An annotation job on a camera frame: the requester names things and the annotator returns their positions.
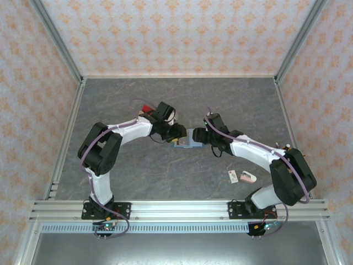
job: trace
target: wall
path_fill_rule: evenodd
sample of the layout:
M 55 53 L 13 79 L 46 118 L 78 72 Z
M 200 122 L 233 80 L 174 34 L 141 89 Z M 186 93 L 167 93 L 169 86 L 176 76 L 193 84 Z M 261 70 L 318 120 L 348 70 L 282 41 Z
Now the wall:
M 314 0 L 44 0 L 83 75 L 274 75 Z
M 13 264 L 77 84 L 28 0 L 0 3 L 0 256 Z
M 280 84 L 299 148 L 353 261 L 353 2 L 328 0 Z

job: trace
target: white card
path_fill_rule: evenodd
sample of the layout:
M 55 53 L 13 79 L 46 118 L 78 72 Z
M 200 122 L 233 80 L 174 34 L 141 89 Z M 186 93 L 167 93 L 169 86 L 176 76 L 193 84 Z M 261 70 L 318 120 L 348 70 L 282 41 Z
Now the white card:
M 235 170 L 229 170 L 229 171 L 228 171 L 228 174 L 229 174 L 229 178 L 231 179 L 231 183 L 237 183 L 237 182 L 239 182 Z

